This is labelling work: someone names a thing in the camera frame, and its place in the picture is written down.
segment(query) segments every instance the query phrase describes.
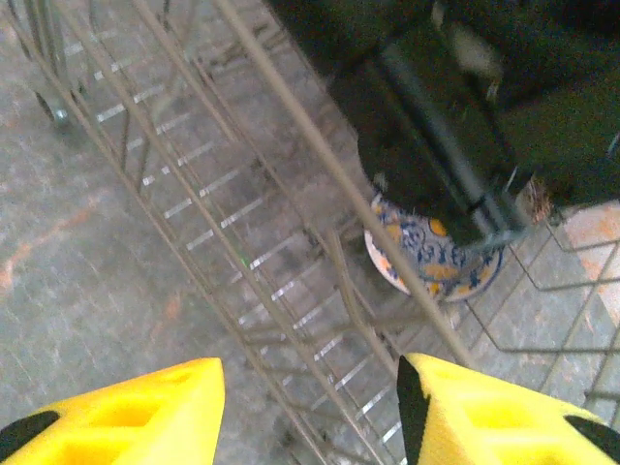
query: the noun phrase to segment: wire rack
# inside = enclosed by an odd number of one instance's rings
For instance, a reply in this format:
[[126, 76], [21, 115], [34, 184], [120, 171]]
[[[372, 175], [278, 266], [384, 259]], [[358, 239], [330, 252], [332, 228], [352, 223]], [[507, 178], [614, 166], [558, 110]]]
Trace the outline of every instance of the wire rack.
[[[44, 110], [108, 158], [320, 463], [406, 463], [395, 377], [408, 352], [620, 426], [617, 204], [539, 225], [483, 294], [435, 302], [368, 206], [355, 135], [263, 4], [9, 10]], [[364, 229], [411, 296], [376, 271]]]

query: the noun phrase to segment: yellow plastic part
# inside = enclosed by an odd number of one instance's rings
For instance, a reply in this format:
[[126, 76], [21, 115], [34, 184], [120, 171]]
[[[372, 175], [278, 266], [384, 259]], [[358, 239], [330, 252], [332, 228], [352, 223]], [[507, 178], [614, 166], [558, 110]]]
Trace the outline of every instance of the yellow plastic part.
[[565, 420], [602, 423], [590, 412], [431, 356], [404, 358], [428, 402], [418, 465], [615, 465]]
[[3, 465], [209, 465], [224, 412], [219, 358], [203, 358], [41, 409], [60, 419]]

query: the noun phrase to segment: ceramic plate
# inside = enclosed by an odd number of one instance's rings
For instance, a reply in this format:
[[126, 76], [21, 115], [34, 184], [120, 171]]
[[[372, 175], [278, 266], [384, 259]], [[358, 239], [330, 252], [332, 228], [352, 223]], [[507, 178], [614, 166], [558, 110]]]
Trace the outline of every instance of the ceramic plate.
[[[371, 207], [405, 257], [410, 258], [412, 268], [433, 297], [449, 291], [446, 302], [471, 298], [488, 287], [502, 266], [503, 249], [484, 254], [464, 251], [454, 245], [438, 220], [405, 213], [381, 196], [372, 201]], [[369, 231], [365, 232], [365, 240], [373, 264], [393, 286], [408, 294], [405, 283]]]

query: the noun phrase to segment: cart wheel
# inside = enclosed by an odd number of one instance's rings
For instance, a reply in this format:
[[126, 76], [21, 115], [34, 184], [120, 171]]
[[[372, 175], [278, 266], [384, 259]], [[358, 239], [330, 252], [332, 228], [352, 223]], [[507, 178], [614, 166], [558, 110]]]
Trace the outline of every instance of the cart wheel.
[[49, 102], [39, 93], [35, 92], [37, 101], [51, 122], [57, 128], [61, 128], [69, 124], [69, 113], [60, 105], [50, 105]]

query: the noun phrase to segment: metal wire basket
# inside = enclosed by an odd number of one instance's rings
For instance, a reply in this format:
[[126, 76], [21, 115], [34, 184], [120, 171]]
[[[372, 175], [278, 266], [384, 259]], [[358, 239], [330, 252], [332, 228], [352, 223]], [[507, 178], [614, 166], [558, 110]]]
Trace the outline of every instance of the metal wire basket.
[[[539, 225], [483, 294], [438, 303], [368, 206], [355, 136], [261, 3], [9, 7], [46, 112], [108, 158], [320, 463], [406, 463], [408, 352], [620, 426], [616, 204]], [[364, 229], [411, 296], [376, 271]]]

